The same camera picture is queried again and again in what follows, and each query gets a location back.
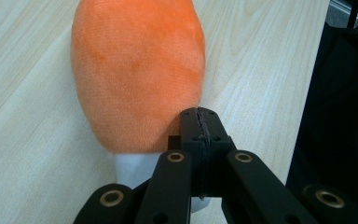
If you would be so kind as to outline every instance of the orange fabric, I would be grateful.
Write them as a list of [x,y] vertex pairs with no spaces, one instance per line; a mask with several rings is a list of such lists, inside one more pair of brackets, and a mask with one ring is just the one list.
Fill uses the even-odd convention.
[[167,149],[198,106],[204,36],[191,0],[81,0],[71,62],[79,102],[106,149]]

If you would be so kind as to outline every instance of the wooden table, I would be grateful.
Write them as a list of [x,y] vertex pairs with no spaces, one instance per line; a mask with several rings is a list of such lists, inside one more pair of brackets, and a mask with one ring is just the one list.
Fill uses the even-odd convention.
[[[0,223],[71,223],[115,181],[76,98],[78,0],[0,0]],[[285,181],[327,0],[195,0],[207,41],[201,105]],[[224,223],[219,200],[192,223]]]

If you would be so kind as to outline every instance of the white fabric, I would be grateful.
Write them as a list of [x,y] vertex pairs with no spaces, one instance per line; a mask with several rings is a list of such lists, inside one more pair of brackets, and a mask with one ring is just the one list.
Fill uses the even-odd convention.
[[[159,153],[114,154],[108,153],[109,160],[116,168],[117,183],[131,189],[149,179],[158,162]],[[195,213],[208,206],[210,198],[191,198],[191,212]]]

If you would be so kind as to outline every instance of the black fabric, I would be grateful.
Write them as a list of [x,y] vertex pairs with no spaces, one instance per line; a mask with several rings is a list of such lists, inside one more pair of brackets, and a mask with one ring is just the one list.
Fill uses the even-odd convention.
[[324,27],[286,187],[322,184],[358,203],[358,49],[345,31]]

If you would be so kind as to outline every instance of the black plastic part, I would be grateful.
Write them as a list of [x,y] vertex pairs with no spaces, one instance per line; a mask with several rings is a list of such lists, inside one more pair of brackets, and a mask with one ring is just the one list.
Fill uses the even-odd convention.
[[304,204],[321,223],[358,223],[358,204],[337,189],[322,185],[306,186],[303,198]]
[[318,223],[254,153],[228,153],[226,174],[222,207],[233,220],[228,223],[243,223],[244,213],[252,223]]
[[162,153],[135,223],[189,223],[190,181],[190,155],[183,150]]
[[168,150],[180,149],[180,148],[181,148],[180,136],[179,135],[169,136],[168,137]]
[[[101,198],[110,190],[120,191],[123,198],[117,205],[107,207],[101,203]],[[131,201],[133,196],[133,191],[126,186],[119,184],[103,186],[89,197],[77,215],[74,223],[131,223]]]
[[223,192],[223,164],[231,139],[215,112],[189,108],[180,116],[181,149],[192,157],[192,196],[218,197]]

